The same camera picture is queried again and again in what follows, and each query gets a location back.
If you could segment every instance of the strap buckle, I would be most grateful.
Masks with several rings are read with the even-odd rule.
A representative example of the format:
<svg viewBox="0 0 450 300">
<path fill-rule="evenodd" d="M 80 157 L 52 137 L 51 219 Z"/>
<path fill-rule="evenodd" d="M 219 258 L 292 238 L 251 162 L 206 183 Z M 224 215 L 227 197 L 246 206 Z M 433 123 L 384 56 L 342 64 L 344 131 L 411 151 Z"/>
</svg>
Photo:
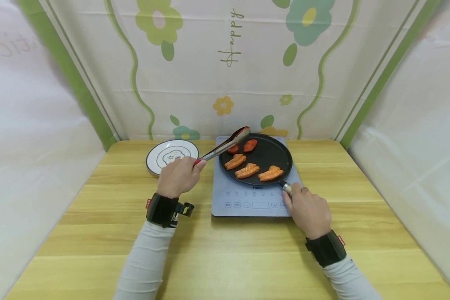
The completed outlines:
<svg viewBox="0 0 450 300">
<path fill-rule="evenodd" d="M 190 217 L 194 208 L 195 206 L 188 202 L 185 202 L 183 204 L 178 202 L 177 207 L 175 208 L 175 212 L 177 214 L 186 215 L 187 217 Z"/>
</svg>

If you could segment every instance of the black frying pan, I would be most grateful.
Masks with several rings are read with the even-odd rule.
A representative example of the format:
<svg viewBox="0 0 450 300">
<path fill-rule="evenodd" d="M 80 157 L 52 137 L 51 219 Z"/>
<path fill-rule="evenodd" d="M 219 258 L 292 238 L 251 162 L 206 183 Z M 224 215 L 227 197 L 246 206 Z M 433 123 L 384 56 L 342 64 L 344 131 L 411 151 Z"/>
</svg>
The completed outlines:
<svg viewBox="0 0 450 300">
<path fill-rule="evenodd" d="M 252 139 L 257 140 L 257 146 L 251 152 L 243 152 L 243 145 L 247 141 Z M 271 136 L 262 135 L 260 133 L 250 133 L 245 139 L 238 143 L 238 149 L 238 153 L 245 155 L 247 159 L 241 165 L 232 170 L 227 170 L 224 166 L 226 162 L 233 158 L 232 154 L 224 152 L 218 157 L 220 167 L 222 167 L 225 173 L 227 173 L 228 176 L 230 176 L 234 180 L 238 180 L 250 185 L 269 185 L 278 183 L 280 180 L 283 180 L 288 176 L 292 169 L 293 160 L 290 151 L 288 151 L 288 148 L 284 144 Z M 254 163 L 258 165 L 260 167 L 260 171 L 250 177 L 237 179 L 235 177 L 235 171 L 244 168 L 248 163 Z M 258 174 L 268 171 L 268 168 L 270 168 L 271 165 L 276 165 L 277 167 L 281 168 L 284 171 L 282 176 L 279 176 L 270 181 L 260 181 L 258 178 Z"/>
</svg>

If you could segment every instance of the white sleeve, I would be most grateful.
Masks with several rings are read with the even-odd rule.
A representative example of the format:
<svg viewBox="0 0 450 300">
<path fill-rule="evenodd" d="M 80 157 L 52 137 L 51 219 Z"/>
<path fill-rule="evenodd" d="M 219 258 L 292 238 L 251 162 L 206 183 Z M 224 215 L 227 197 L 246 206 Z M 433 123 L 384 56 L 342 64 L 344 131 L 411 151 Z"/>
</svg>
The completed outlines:
<svg viewBox="0 0 450 300">
<path fill-rule="evenodd" d="M 175 228 L 162 228 L 145 222 L 127 257 L 114 300 L 155 299 L 174 233 Z"/>
<path fill-rule="evenodd" d="M 380 294 L 347 255 L 345 259 L 322 268 L 340 300 L 376 300 Z"/>
</svg>

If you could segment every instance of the backdrop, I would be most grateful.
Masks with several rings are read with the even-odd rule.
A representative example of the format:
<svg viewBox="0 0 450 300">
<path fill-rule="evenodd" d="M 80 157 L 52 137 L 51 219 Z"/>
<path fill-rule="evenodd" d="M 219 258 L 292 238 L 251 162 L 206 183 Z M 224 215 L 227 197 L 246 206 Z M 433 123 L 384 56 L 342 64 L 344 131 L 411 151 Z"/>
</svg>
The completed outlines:
<svg viewBox="0 0 450 300">
<path fill-rule="evenodd" d="M 41 38 L 53 39 L 36 20 L 43 7 L 121 138 L 208 139 L 247 124 L 349 144 L 437 1 L 32 2 Z"/>
</svg>

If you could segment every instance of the wooden table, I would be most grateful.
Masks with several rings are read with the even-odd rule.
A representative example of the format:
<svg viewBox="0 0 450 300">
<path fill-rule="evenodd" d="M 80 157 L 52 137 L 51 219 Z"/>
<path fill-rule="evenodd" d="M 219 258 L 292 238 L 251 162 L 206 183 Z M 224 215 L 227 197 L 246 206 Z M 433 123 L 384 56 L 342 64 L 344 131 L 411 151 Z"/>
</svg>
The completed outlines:
<svg viewBox="0 0 450 300">
<path fill-rule="evenodd" d="M 111 299 L 145 221 L 157 179 L 144 164 L 157 142 L 111 147 L 7 299 Z M 213 141 L 198 141 L 200 153 Z M 303 183 L 328 200 L 332 228 L 384 299 L 450 299 L 450 287 L 335 141 L 287 141 Z M 182 195 L 157 299 L 335 299 L 291 218 L 212 217 L 213 163 Z"/>
</svg>

